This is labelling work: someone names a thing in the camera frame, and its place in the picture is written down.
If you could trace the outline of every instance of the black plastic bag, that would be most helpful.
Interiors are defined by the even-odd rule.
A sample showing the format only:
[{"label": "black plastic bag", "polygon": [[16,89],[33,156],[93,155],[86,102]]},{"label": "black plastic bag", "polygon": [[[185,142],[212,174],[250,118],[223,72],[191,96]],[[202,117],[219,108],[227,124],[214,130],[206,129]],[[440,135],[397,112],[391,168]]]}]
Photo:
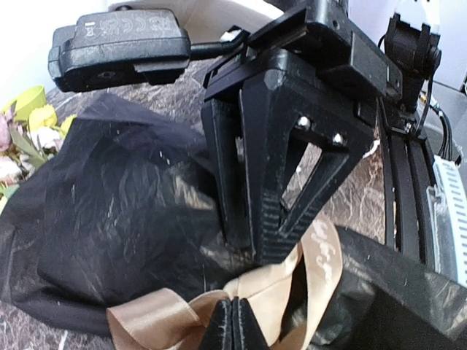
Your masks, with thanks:
[{"label": "black plastic bag", "polygon": [[310,349],[467,349],[467,289],[370,238],[338,232],[344,272]]},{"label": "black plastic bag", "polygon": [[223,246],[207,166],[201,134],[99,96],[0,216],[1,299],[109,335],[107,307],[164,287],[186,300],[222,288],[249,260]]}]

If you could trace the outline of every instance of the screw head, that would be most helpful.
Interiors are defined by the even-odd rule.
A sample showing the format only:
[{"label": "screw head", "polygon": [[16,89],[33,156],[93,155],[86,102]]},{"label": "screw head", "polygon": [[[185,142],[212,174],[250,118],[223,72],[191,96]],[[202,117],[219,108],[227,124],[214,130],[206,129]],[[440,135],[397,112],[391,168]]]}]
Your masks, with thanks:
[{"label": "screw head", "polygon": [[406,133],[410,133],[410,131],[412,130],[412,126],[413,125],[411,122],[407,122],[406,127],[405,127]]},{"label": "screw head", "polygon": [[115,77],[116,73],[114,71],[103,71],[102,73],[99,74],[99,78],[105,79],[105,80],[110,80],[113,77]]},{"label": "screw head", "polygon": [[338,144],[338,145],[343,145],[345,143],[345,139],[340,133],[337,133],[333,137],[333,143]]},{"label": "screw head", "polygon": [[309,131],[312,127],[312,122],[307,117],[299,117],[297,120],[296,128],[303,131]]}]

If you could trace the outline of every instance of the brown marble countertop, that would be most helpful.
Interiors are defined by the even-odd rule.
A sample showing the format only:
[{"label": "brown marble countertop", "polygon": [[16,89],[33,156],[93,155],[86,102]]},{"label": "brown marble countertop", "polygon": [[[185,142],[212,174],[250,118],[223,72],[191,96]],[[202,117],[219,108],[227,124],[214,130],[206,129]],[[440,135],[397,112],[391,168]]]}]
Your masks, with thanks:
[{"label": "brown marble countertop", "polygon": [[[204,89],[201,82],[209,63],[192,63],[173,85],[131,85],[108,89],[120,97],[137,102],[166,115],[170,120],[187,123],[202,131],[200,111]],[[59,119],[79,114],[102,91],[92,93],[61,93],[47,95]],[[294,176],[287,193],[291,199],[304,183],[305,174],[315,164],[319,152],[310,147]],[[384,241],[384,192],[382,161],[379,148],[361,160],[345,183],[324,208],[337,224],[347,226],[380,242]],[[110,339],[55,330],[32,319],[5,303],[0,303],[0,349],[5,350],[110,350]]]}]

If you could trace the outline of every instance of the black metal frame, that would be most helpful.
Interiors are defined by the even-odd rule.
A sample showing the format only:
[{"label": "black metal frame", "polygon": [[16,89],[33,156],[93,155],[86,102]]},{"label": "black metal frame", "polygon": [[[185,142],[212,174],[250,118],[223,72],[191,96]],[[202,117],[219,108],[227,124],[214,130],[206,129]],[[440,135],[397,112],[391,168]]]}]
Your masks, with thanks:
[{"label": "black metal frame", "polygon": [[383,100],[380,100],[379,108],[386,245],[434,268],[435,252],[426,192],[428,187],[435,185],[433,152],[425,132],[414,137],[407,128],[420,118],[417,114],[405,114]]}]

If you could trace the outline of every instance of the tan ribbon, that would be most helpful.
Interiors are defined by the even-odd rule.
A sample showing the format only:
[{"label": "tan ribbon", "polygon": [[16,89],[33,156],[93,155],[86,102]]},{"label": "tan ribbon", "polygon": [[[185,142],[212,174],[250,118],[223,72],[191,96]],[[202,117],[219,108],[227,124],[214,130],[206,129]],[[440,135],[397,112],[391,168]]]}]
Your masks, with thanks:
[{"label": "tan ribbon", "polygon": [[[307,319],[279,339],[292,274],[303,257],[306,269]],[[197,349],[219,300],[247,298],[272,350],[305,350],[316,331],[342,274],[339,236],[333,223],[319,214],[282,264],[241,275],[223,290],[185,302],[161,289],[107,310],[117,350]]]}]

